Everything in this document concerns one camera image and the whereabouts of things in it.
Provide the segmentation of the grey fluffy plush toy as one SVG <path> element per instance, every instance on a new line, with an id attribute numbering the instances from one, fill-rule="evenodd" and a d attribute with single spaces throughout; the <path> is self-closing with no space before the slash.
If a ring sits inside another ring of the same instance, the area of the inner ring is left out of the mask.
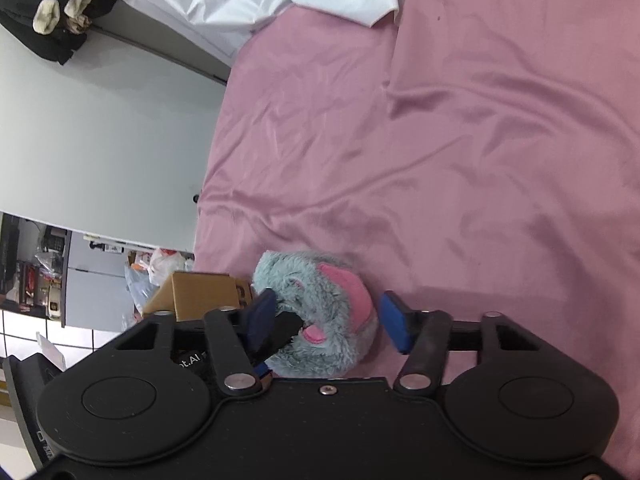
<path id="1" fill-rule="evenodd" d="M 293 312 L 303 327 L 267 360 L 285 378 L 343 377 L 369 353 L 378 314 L 352 267 L 318 252 L 264 252 L 253 276 L 258 292 L 271 289 L 278 311 Z"/>

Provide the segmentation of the brown cardboard box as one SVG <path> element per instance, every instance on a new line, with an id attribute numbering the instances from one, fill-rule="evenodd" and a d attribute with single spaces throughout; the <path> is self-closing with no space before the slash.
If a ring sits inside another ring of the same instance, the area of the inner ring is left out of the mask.
<path id="1" fill-rule="evenodd" d="M 197 321 L 215 309 L 244 309 L 254 300 L 252 285 L 228 274 L 174 272 L 145 304 L 146 318 L 158 312 L 178 322 Z"/>

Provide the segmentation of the white red plastic bag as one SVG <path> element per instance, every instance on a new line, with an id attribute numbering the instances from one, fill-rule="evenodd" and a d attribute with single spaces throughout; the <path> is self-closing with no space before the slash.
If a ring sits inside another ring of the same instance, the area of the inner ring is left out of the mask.
<path id="1" fill-rule="evenodd" d="M 182 252 L 156 248 L 149 261 L 149 280 L 155 286 L 162 286 L 175 272 L 191 272 L 193 267 L 192 255 L 185 256 Z"/>

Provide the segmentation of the pink bed sheet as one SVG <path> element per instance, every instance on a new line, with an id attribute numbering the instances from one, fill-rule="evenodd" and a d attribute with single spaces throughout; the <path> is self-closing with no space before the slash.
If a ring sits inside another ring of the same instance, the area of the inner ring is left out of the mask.
<path id="1" fill-rule="evenodd" d="M 406 0 L 372 28 L 286 10 L 232 68 L 195 265 L 305 249 L 600 374 L 606 457 L 637 478 L 639 0 Z"/>

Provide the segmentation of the black and cream clothes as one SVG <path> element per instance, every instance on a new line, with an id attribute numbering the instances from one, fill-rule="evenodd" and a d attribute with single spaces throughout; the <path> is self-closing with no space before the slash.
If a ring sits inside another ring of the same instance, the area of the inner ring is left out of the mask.
<path id="1" fill-rule="evenodd" d="M 117 0 L 1 0 L 1 27 L 24 47 L 58 65 L 70 60 L 87 39 L 94 20 Z"/>

